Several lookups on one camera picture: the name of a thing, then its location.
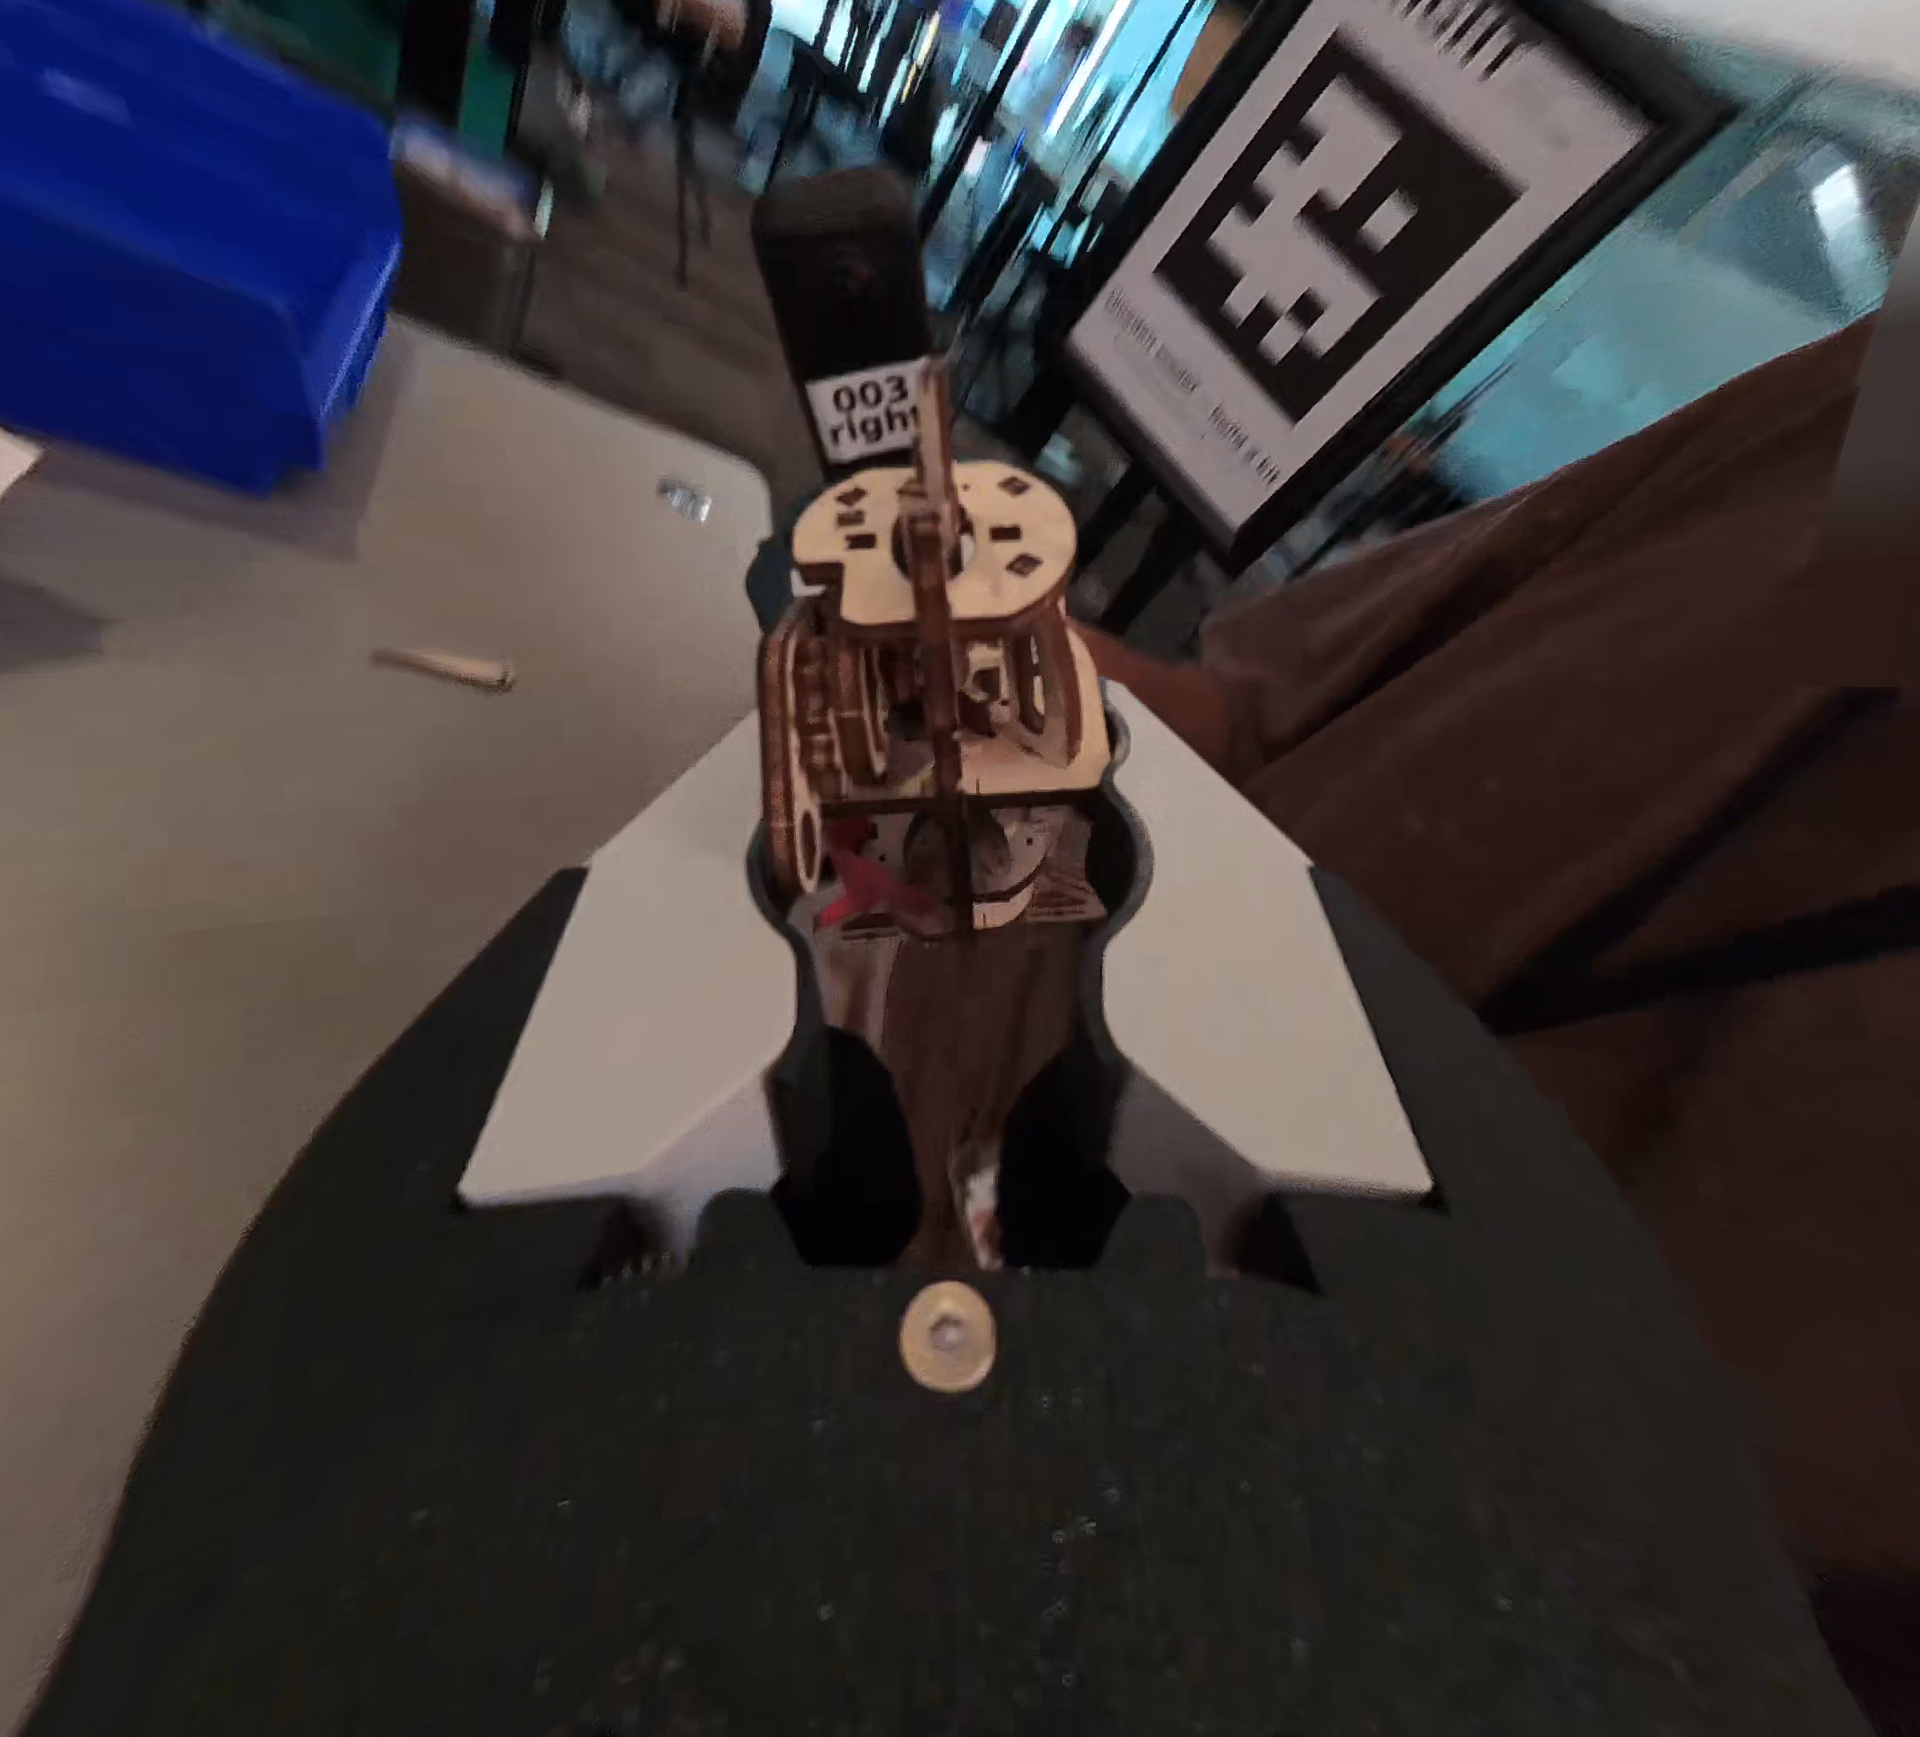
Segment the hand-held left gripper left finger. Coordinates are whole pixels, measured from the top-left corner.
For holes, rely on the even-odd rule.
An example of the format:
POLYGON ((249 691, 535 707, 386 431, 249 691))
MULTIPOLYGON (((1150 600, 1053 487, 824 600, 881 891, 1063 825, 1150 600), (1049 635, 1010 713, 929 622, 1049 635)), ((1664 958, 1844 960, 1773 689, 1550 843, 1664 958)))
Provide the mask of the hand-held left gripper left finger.
POLYGON ((799 1017, 792 930, 749 874, 751 716, 587 863, 458 1180, 467 1209, 613 1199, 691 1237, 784 1172, 767 1078, 799 1017))

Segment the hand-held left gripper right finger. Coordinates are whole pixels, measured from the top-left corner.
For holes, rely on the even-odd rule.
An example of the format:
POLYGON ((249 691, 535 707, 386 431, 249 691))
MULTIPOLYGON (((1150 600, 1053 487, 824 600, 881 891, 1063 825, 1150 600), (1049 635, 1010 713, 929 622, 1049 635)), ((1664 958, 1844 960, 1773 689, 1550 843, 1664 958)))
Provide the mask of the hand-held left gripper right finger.
POLYGON ((1130 691, 1087 876, 1080 1019, 1115 1078, 1099 1126, 1136 1196, 1247 1244, 1289 1196, 1419 1204, 1435 1183, 1311 863, 1130 691))

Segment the wooden mechanical model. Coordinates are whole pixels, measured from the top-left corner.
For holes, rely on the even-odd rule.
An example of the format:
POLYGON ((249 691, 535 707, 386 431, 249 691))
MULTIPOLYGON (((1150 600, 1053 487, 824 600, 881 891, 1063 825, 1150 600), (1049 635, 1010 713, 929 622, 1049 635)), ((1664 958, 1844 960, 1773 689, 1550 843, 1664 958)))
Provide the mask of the wooden mechanical model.
POLYGON ((1076 531, 1042 477, 959 458, 948 363, 806 382, 828 482, 773 566, 756 666, 759 851, 817 934, 1084 925, 1114 765, 1066 612, 1076 531))

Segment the person's right forearm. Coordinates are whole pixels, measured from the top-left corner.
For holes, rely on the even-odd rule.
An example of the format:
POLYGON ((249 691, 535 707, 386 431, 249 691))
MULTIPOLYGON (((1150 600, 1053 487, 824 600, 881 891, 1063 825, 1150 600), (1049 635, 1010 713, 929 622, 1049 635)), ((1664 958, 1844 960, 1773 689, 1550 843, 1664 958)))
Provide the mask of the person's right forearm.
POLYGON ((1916 691, 1796 581, 1872 326, 1222 608, 1202 740, 1510 1046, 1736 1388, 1841 1676, 1916 1733, 1916 691))

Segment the small wooden dowel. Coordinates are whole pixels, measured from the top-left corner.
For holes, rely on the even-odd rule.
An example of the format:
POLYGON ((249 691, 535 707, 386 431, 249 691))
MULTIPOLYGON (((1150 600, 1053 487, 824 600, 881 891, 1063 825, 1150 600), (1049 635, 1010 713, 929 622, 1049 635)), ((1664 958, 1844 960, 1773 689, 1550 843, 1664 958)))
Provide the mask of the small wooden dowel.
POLYGON ((516 689, 516 666, 510 663, 450 651, 391 645, 376 647, 367 656, 372 665, 380 668, 421 674, 488 695, 505 695, 516 689))

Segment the blue plastic bin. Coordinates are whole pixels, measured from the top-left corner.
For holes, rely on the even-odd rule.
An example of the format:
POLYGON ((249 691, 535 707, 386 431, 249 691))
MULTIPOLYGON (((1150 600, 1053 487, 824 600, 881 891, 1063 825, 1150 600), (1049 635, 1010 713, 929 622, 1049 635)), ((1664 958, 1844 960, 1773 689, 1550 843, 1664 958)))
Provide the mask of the blue plastic bin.
POLYGON ((1 417, 269 493, 402 257, 384 122, 159 0, 1 0, 1 417))

